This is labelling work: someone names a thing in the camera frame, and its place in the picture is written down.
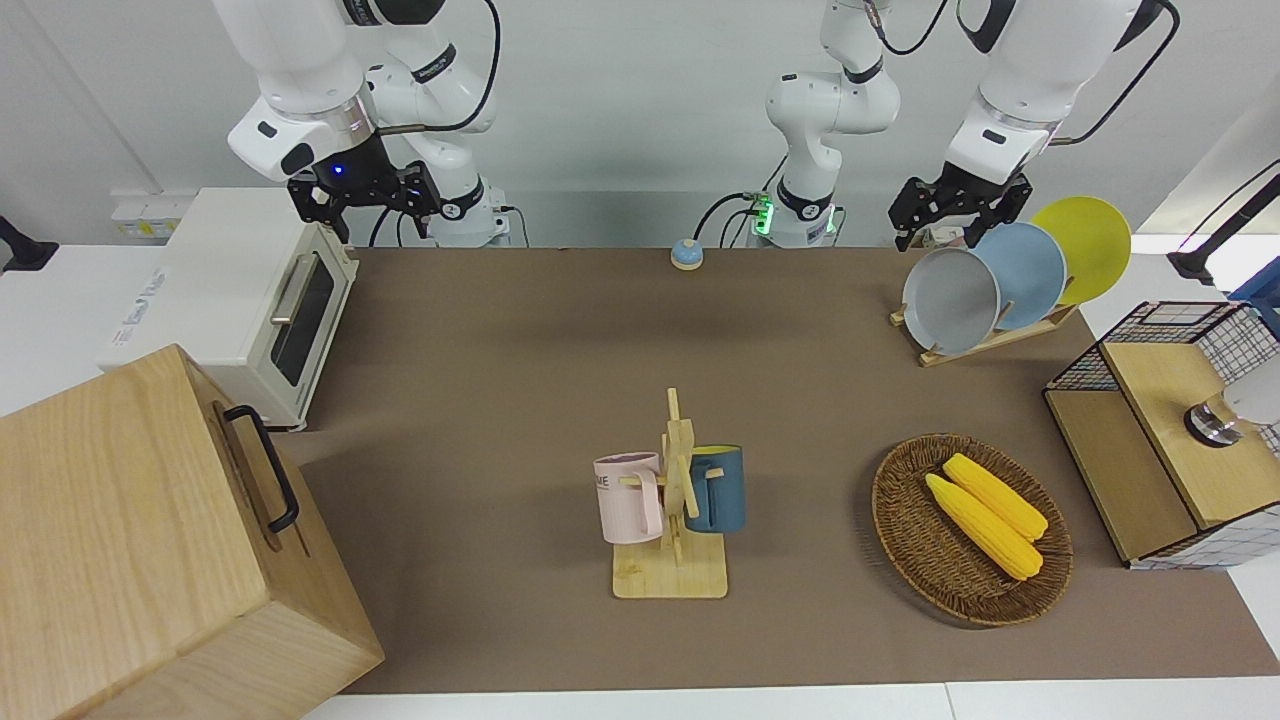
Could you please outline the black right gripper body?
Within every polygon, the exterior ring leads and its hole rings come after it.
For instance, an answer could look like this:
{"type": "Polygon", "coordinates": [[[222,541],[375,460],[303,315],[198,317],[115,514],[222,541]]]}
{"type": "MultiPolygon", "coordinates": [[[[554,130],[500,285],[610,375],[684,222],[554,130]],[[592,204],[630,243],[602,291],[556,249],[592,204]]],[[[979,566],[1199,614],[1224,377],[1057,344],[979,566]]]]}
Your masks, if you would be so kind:
{"type": "Polygon", "coordinates": [[[355,206],[385,204],[401,190],[398,170],[378,135],[314,163],[310,170],[324,193],[355,206]]]}

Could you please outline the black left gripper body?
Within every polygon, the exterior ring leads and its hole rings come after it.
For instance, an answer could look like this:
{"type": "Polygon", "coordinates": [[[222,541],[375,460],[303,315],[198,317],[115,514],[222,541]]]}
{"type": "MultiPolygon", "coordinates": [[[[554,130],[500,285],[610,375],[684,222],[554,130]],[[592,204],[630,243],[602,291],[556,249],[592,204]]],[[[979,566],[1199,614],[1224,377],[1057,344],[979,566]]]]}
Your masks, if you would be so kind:
{"type": "Polygon", "coordinates": [[[959,165],[942,165],[933,186],[932,210],[941,217],[960,217],[978,214],[982,208],[993,211],[1007,211],[1012,176],[993,182],[982,178],[959,165]]]}

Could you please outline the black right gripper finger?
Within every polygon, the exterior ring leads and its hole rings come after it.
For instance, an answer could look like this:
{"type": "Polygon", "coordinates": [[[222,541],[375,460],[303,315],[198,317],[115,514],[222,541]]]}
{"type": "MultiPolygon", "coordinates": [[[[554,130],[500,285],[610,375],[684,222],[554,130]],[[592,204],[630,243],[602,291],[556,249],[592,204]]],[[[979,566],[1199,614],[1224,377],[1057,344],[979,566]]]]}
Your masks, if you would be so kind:
{"type": "Polygon", "coordinates": [[[410,218],[421,240],[430,240],[430,220],[442,213],[442,195],[428,168],[421,161],[411,161],[398,169],[398,213],[410,218]]]}
{"type": "Polygon", "coordinates": [[[342,243],[349,242],[349,227],[343,218],[348,204],[334,196],[319,178],[289,178],[288,193],[303,223],[319,223],[332,231],[342,243]]]}

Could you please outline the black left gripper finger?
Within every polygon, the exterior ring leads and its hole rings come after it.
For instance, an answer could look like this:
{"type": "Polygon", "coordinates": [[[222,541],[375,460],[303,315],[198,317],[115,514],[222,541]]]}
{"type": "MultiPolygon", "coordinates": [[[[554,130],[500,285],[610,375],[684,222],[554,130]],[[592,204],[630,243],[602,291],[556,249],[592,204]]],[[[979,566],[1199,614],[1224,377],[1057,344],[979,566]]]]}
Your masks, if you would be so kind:
{"type": "Polygon", "coordinates": [[[916,233],[940,218],[936,186],[920,178],[908,179],[888,209],[895,247],[906,251],[916,233]]]}
{"type": "Polygon", "coordinates": [[[1033,186],[1028,178],[1011,178],[1000,195],[988,201],[986,210],[986,229],[991,231],[997,225],[1015,222],[1027,200],[1030,197],[1033,186]]]}

